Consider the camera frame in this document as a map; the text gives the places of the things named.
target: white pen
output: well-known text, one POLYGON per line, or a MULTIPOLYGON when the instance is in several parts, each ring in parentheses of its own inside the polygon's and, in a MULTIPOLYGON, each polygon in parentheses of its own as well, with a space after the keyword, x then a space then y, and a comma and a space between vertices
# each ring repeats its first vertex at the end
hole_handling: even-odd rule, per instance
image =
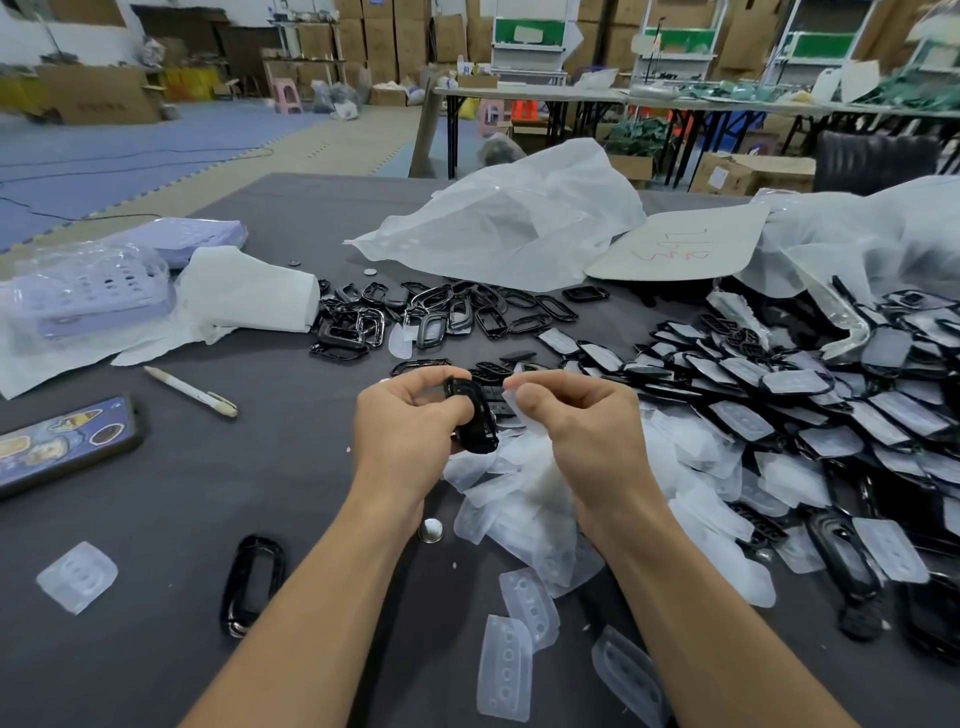
POLYGON ((175 376, 168 375, 166 372, 158 369, 157 367, 144 367, 143 371, 152 376, 154 379, 159 379, 164 384, 173 387, 178 392, 183 392, 187 397, 192 397, 194 400, 202 402, 207 407, 212 407, 224 417, 237 416, 237 405, 229 400, 225 400, 220 395, 215 395, 213 392, 201 392, 196 387, 191 387, 185 381, 180 381, 175 376))

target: dark gray table surface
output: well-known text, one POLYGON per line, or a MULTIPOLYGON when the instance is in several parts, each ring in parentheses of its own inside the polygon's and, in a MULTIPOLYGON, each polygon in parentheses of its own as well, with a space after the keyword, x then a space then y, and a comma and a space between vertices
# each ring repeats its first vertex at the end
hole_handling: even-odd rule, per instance
MULTIPOLYGON (((446 182, 272 175, 197 213, 242 220, 247 253, 335 284, 368 282, 370 263, 345 238, 408 214, 446 182)), ((742 202, 641 193, 648 212, 742 202)), ((395 262, 376 279, 436 277, 395 262)), ((604 303, 577 307, 574 333, 623 353, 656 323, 689 315, 644 308, 612 285, 604 303)), ((106 364, 59 377, 0 404, 9 431, 118 393, 143 404, 148 435, 136 451, 0 502, 0 726, 168 728, 189 709, 233 644, 219 629, 221 591, 237 543, 274 534, 297 564, 323 535, 350 482, 353 403, 396 364, 386 347, 353 365, 311 358, 306 334, 241 330, 191 345, 157 364, 240 407, 226 422, 147 377, 106 364), (78 617, 46 596, 36 575, 80 541, 109 555, 120 575, 78 617)), ((440 353, 470 366, 529 339, 488 341, 479 331, 440 353)), ((447 533, 412 542, 401 559, 354 706, 351 725, 448 728, 505 725, 476 712, 476 677, 487 614, 505 615, 497 575, 522 566, 497 544, 457 539, 461 497, 438 485, 427 503, 447 533)), ((914 653, 896 629, 859 644, 836 629, 840 598, 823 572, 772 565, 778 602, 764 618, 865 728, 952 726, 958 673, 914 653)), ((609 622, 636 638, 608 570, 558 601, 561 636, 534 661, 529 725, 637 726, 590 664, 609 622)))

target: hand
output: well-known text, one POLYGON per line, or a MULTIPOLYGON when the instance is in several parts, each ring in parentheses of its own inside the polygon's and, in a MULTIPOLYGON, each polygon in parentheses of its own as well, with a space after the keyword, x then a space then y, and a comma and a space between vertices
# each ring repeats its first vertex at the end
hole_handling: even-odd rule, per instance
POLYGON ((557 466, 596 542, 599 519, 636 507, 669 513, 650 471, 636 394, 623 384, 554 370, 504 381, 524 414, 547 429, 557 466))
POLYGON ((353 419, 350 497, 368 505, 385 501, 417 527, 423 499, 440 480, 450 456, 450 434, 473 417, 467 397, 445 400, 440 393, 422 394, 451 376, 470 379, 470 372, 423 367, 360 393, 353 419))

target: smartphone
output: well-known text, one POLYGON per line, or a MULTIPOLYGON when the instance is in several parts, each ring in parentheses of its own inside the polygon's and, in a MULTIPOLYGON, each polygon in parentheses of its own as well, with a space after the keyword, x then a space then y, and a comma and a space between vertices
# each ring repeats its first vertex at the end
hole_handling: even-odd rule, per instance
POLYGON ((112 397, 0 435, 0 498, 87 468, 143 442, 136 407, 112 397))

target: pink plastic stool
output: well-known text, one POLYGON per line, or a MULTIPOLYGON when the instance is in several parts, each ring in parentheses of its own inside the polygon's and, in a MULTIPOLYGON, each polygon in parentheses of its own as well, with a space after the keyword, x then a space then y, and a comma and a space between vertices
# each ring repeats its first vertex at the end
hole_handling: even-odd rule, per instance
POLYGON ((477 105, 477 130, 481 136, 490 136, 499 131, 497 122, 503 121, 503 99, 481 99, 477 105))
POLYGON ((274 102, 277 113, 303 113, 297 86, 290 79, 274 79, 274 102))

